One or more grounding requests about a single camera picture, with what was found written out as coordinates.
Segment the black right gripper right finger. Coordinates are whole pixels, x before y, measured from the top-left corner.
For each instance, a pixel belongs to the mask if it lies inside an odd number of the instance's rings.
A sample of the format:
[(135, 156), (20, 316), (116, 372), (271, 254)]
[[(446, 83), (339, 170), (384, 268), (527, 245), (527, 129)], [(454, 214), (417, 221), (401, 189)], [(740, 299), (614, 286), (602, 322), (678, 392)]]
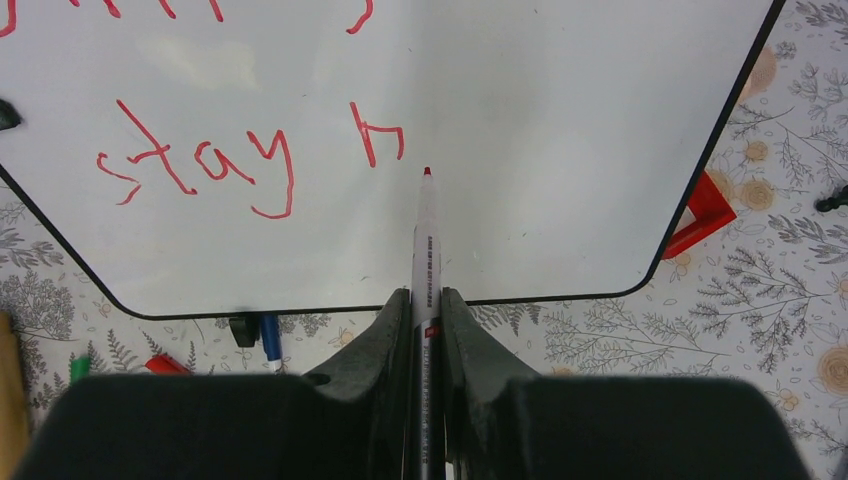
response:
[(441, 294), (447, 459), (457, 479), (521, 479), (521, 421), (509, 383), (539, 373), (475, 320), (459, 291)]

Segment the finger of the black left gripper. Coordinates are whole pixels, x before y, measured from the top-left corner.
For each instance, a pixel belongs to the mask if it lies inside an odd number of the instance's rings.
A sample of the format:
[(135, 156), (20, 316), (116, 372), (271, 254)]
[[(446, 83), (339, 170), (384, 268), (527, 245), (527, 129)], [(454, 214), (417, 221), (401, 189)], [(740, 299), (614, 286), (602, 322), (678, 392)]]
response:
[(0, 130), (14, 129), (23, 122), (17, 109), (8, 101), (0, 100)]

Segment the white whiteboard black frame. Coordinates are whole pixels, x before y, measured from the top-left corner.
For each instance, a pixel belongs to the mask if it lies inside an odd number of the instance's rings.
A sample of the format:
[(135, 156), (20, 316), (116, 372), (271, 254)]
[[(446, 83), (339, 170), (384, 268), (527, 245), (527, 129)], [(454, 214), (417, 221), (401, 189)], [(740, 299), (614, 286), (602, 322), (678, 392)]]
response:
[(141, 318), (655, 270), (779, 1), (5, 1), (1, 175)]

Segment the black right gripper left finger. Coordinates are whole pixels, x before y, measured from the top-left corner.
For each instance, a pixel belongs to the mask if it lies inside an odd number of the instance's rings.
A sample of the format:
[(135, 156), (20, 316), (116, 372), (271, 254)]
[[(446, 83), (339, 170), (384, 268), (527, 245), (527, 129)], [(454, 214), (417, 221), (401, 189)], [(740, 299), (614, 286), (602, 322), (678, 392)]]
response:
[(397, 289), (365, 331), (304, 375), (324, 429), (317, 479), (402, 477), (410, 338), (410, 291)]

